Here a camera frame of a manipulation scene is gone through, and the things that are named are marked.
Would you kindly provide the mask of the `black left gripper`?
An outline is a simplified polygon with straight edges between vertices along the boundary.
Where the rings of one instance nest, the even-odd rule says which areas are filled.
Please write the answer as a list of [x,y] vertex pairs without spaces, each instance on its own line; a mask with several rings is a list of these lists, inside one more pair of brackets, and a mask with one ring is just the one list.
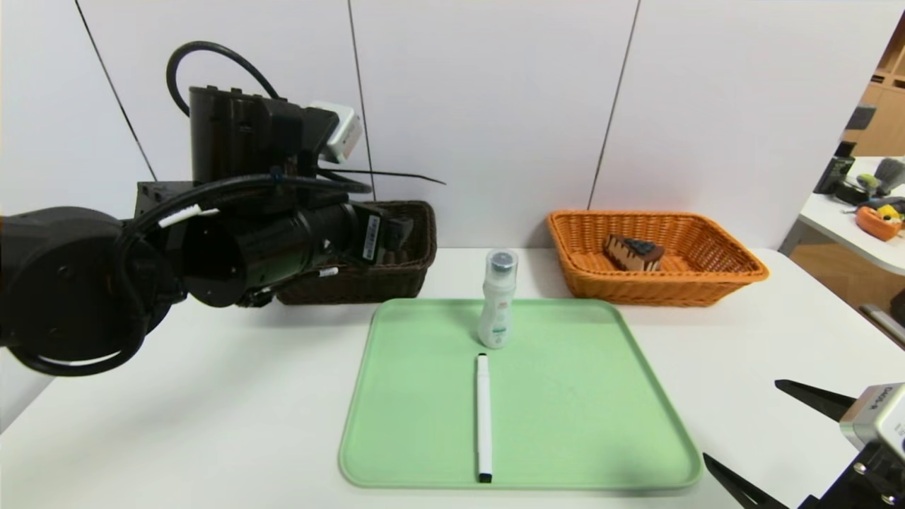
[[387,217],[359,202],[320,207],[308,215],[313,234],[313,264],[329,261],[373,265],[382,242],[388,251],[401,250],[414,229],[411,217]]

